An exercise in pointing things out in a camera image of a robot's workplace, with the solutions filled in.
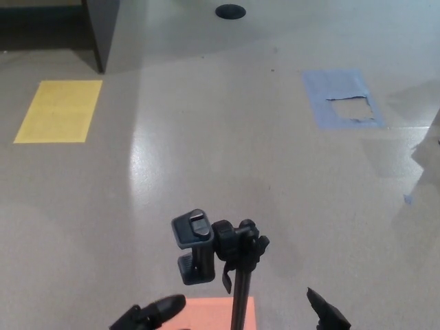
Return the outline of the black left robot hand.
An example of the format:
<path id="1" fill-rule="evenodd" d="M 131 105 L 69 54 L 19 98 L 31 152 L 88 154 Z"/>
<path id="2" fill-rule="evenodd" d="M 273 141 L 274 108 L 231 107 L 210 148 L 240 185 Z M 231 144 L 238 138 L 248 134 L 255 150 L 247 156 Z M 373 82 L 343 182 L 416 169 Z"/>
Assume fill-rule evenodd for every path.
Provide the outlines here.
<path id="1" fill-rule="evenodd" d="M 110 330 L 151 330 L 159 329 L 180 313 L 186 306 L 183 294 L 167 296 L 141 308 L 134 305 L 119 317 Z"/>

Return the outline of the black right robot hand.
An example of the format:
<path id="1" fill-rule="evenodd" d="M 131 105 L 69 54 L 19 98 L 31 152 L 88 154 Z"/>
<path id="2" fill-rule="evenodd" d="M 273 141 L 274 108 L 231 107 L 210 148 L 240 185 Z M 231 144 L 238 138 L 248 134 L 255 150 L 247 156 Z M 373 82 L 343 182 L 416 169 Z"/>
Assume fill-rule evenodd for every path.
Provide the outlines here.
<path id="1" fill-rule="evenodd" d="M 328 303 L 318 292 L 307 288 L 307 299 L 318 316 L 317 330 L 350 330 L 351 323 L 340 310 Z"/>

